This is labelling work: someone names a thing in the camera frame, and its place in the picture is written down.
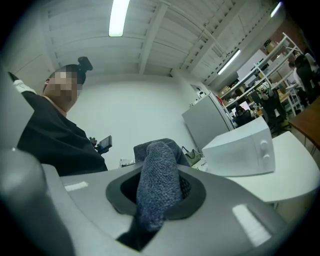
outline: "white desk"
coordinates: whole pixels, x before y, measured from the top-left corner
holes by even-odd
[[[320,171],[304,145],[289,131],[275,137],[272,142],[274,172],[228,179],[266,203],[278,203],[314,191],[320,185]]]

